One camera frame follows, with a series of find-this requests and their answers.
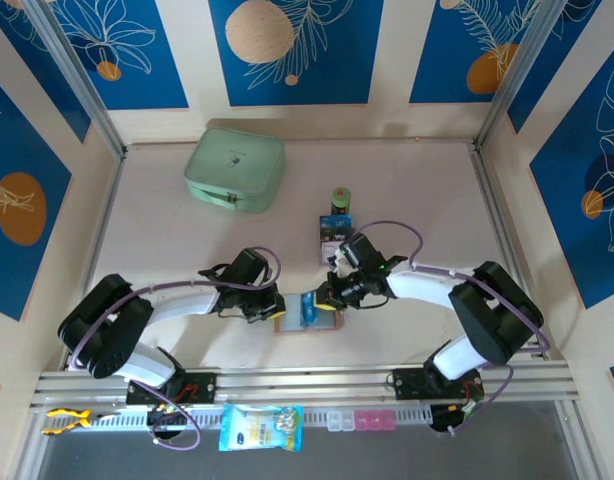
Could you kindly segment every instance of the white table surface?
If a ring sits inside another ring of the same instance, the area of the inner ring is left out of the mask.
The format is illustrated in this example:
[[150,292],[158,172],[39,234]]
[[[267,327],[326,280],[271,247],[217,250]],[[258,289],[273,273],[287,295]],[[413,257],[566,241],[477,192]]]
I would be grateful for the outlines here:
[[[418,228],[425,237],[422,263],[461,268],[501,261],[466,144],[367,140],[286,147],[285,177],[263,214],[192,198],[183,178],[192,146],[130,150],[94,282],[109,273],[136,288],[191,279],[199,269],[231,262],[244,247],[263,245],[282,260],[281,293],[316,288],[327,271],[319,263],[318,216],[328,214],[336,186],[351,190],[357,226],[393,219]],[[399,227],[366,233],[385,257],[409,255],[416,245]],[[348,310],[345,326],[335,332],[279,335],[273,322],[204,315],[149,327],[142,341],[167,349],[187,368],[351,366],[423,361],[461,334],[453,312],[399,300],[377,310]]]

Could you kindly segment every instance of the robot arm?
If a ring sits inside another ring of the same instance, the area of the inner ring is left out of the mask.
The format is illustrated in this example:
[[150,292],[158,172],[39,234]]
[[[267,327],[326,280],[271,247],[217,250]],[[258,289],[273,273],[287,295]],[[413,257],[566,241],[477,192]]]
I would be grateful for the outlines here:
[[[221,264],[199,274],[220,286],[182,298],[165,301],[153,307],[139,295],[129,299],[107,318],[84,344],[78,361],[94,378],[122,375],[157,387],[171,398],[185,384],[185,371],[162,349],[139,343],[145,328],[155,323],[190,314],[220,313],[240,308],[243,317],[253,323],[281,315],[285,303],[277,285],[243,290],[238,285],[254,285],[261,276],[269,279],[267,260],[253,249],[244,249],[231,264]],[[58,336],[73,352],[92,325],[118,300],[132,294],[132,289],[120,275],[103,278],[63,321]]]
[[[425,362],[428,383],[437,386],[438,394],[476,368],[488,363],[507,363],[533,334],[505,306],[492,305],[494,297],[465,280],[466,275],[455,275],[464,281],[452,277],[438,280],[429,275],[438,269],[425,267],[394,273],[393,268],[407,258],[395,256],[386,260],[362,233],[343,242],[339,250],[332,262],[340,266],[341,260],[345,261],[353,271],[344,277],[329,272],[327,281],[316,292],[317,307],[362,308],[360,302],[373,294],[423,300],[456,312],[465,335],[442,346]],[[500,265],[485,262],[474,270],[473,276],[504,297],[536,328],[542,327],[543,317],[538,308]]]

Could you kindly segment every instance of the leaf pattern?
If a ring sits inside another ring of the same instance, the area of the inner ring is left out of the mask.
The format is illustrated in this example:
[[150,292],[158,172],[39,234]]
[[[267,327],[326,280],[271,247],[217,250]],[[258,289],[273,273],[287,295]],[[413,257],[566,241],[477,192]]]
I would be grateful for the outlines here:
[[155,40],[156,30],[125,20],[124,0],[58,0],[50,5],[74,48],[85,50],[90,70],[109,62],[151,73],[151,62],[140,47]]
[[517,41],[543,0],[527,0],[521,7],[520,0],[509,15],[503,16],[498,0],[461,0],[456,10],[463,15],[467,32],[476,37],[481,50],[492,52],[496,58],[497,76],[501,79],[510,63],[510,45]]
[[29,21],[29,17],[27,17],[23,10],[10,5],[4,0],[0,0],[0,15],[7,20],[16,35],[30,42],[38,50],[47,51],[47,47],[45,47],[45,44]]
[[594,5],[596,4],[596,0],[585,0],[583,3],[580,1],[572,3],[570,0],[567,2],[565,7],[563,8],[560,17],[556,21],[554,28],[552,28],[551,32],[558,38],[558,40],[562,40],[563,32],[565,30],[565,22],[584,22],[591,11],[593,10]]
[[[344,1],[340,10],[334,5]],[[253,77],[248,90],[256,88],[267,80],[278,83],[288,75],[300,77],[309,68],[310,62],[318,60],[322,50],[327,51],[325,27],[339,20],[352,7],[354,0],[279,0],[277,5],[283,11],[294,29],[294,44],[289,51],[274,62],[251,64],[245,73]]]

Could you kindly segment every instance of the black cable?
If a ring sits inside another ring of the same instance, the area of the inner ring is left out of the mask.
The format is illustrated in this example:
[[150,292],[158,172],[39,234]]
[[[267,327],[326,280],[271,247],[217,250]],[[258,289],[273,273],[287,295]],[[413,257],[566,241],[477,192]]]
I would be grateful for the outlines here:
[[388,373],[387,376],[385,377],[385,383],[387,384],[388,387],[393,388],[394,390],[396,390],[396,382],[394,381],[394,373]]
[[389,302],[389,297],[387,297],[387,299],[383,303],[378,303],[376,305],[368,305],[366,307],[358,307],[358,310],[371,310],[372,308],[384,307],[385,305],[387,305],[387,302]]

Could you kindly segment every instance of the metal frame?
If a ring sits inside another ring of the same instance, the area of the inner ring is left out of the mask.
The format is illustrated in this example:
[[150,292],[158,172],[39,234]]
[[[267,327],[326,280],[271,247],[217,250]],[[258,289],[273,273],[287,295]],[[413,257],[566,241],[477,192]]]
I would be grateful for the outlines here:
[[54,17],[51,7],[44,0],[22,0],[22,3],[25,7],[25,14],[74,94],[100,130],[109,148],[119,159],[122,159],[125,146],[120,134],[111,121],[105,104],[98,95],[98,91],[92,84],[69,39],[56,17]]
[[474,139],[477,150],[480,150],[485,144],[498,121],[507,112],[567,2],[568,0],[542,1],[527,28],[523,40],[520,42],[520,47],[500,83],[500,87],[494,94],[485,121]]
[[[105,200],[105,211],[103,212],[102,219],[100,224],[98,225],[98,233],[96,234],[96,240],[94,242],[94,248],[90,257],[89,267],[87,268],[87,273],[85,274],[85,279],[82,282],[82,287],[80,290],[80,295],[74,301],[74,307],[78,304],[78,302],[87,295],[89,289],[91,288],[91,283],[94,278],[94,272],[96,270],[96,264],[98,263],[98,258],[100,257],[100,251],[102,250],[103,240],[105,238],[105,232],[107,231],[107,225],[109,224],[109,218],[111,216],[111,210],[114,206],[114,200],[116,199],[116,194],[118,193],[118,185],[120,184],[120,179],[123,174],[124,162],[122,160],[125,159],[125,154],[123,153],[121,162],[118,164],[118,167],[114,171],[114,180],[112,181],[111,188],[109,189],[107,198]],[[62,370],[67,365],[67,358],[69,356],[69,350],[67,347],[62,347],[62,352],[60,354],[60,359],[56,364],[56,368],[58,370]]]
[[[107,111],[89,76],[71,47],[69,40],[51,13],[50,7],[43,0],[22,0],[32,25],[36,28],[52,57],[70,86],[83,103],[94,123],[99,127],[110,148],[120,157],[126,148],[120,140]],[[522,85],[540,49],[546,41],[551,28],[564,8],[567,0],[543,2],[534,21],[529,26],[521,48],[517,52],[507,75],[494,96],[474,143],[469,145],[470,157],[479,182],[481,193],[488,210],[497,242],[512,276],[524,288],[523,279],[516,252],[509,235],[509,224],[498,201],[498,195],[486,164],[480,156],[483,144],[487,141],[493,128],[505,114],[518,89]],[[137,148],[150,148],[151,145]],[[122,168],[116,172],[113,187],[107,200],[106,211],[94,248],[92,266],[87,274],[86,287],[91,282],[93,269],[98,258],[104,232],[108,223],[115,194],[121,178]],[[64,365],[66,355],[61,360]],[[501,394],[499,401],[554,401],[562,423],[567,444],[572,453],[576,470],[580,478],[602,478],[598,464],[591,451],[585,433],[577,402],[578,391],[565,361],[530,360],[513,364],[516,372],[512,383]],[[283,369],[205,369],[218,372],[216,386],[216,404],[193,406],[190,410],[199,415],[216,412],[216,405],[224,402],[249,404],[296,404],[307,408],[353,408],[354,406],[379,405],[394,409],[420,407],[430,402],[397,402],[393,390],[386,384],[388,373],[403,365],[366,366],[354,368],[283,368]],[[487,392],[495,391],[507,376],[506,369],[486,370],[482,373]],[[124,417],[144,416],[146,407],[125,406],[127,384],[121,378],[95,380],[87,373],[81,372],[45,372],[41,374],[31,407],[26,419],[25,441],[21,443],[15,461],[14,478],[35,478],[43,460],[47,437],[41,434],[46,422],[45,412],[52,406],[73,408],[114,408]],[[114,425],[94,425],[97,428]]]
[[[573,405],[578,391],[565,361],[515,362],[515,375],[507,389],[498,398],[504,402],[555,401],[558,404]],[[331,409],[345,410],[353,407],[377,407],[403,410],[421,410],[424,405],[444,403],[443,401],[398,402],[395,393],[387,385],[387,375],[403,365],[339,368],[280,368],[280,369],[197,369],[192,372],[212,371],[218,374],[215,403],[193,405],[189,411],[206,428],[215,428],[219,421],[217,406],[225,402],[287,405],[300,404],[309,412],[326,412]],[[421,365],[404,367],[419,368]],[[492,369],[482,372],[486,392],[495,391],[507,377],[507,370]],[[86,372],[45,372],[41,375],[33,395],[27,420],[27,438],[21,445],[22,454],[14,474],[17,479],[35,478],[41,468],[47,437],[41,429],[47,420],[45,412],[57,406],[68,408],[96,408],[120,412],[121,420],[115,424],[94,424],[90,431],[97,430],[145,430],[144,416],[147,407],[125,405],[127,383],[120,377],[93,379]],[[324,426],[326,417],[310,417],[313,426]],[[403,415],[399,423],[425,423]],[[572,432],[583,432],[582,427],[572,422]],[[577,468],[590,469],[595,466],[588,450],[572,448]],[[582,473],[580,478],[598,478]]]

